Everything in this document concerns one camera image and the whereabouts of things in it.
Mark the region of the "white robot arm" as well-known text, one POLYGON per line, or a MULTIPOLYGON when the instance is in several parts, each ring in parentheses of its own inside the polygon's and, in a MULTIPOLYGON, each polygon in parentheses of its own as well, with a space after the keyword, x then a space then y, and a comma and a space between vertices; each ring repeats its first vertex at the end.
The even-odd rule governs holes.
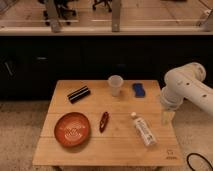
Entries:
POLYGON ((165 86, 160 92, 162 124, 170 124, 175 111, 187 99, 213 116, 213 88, 205 85, 204 66, 197 62, 169 70, 164 76, 165 86))

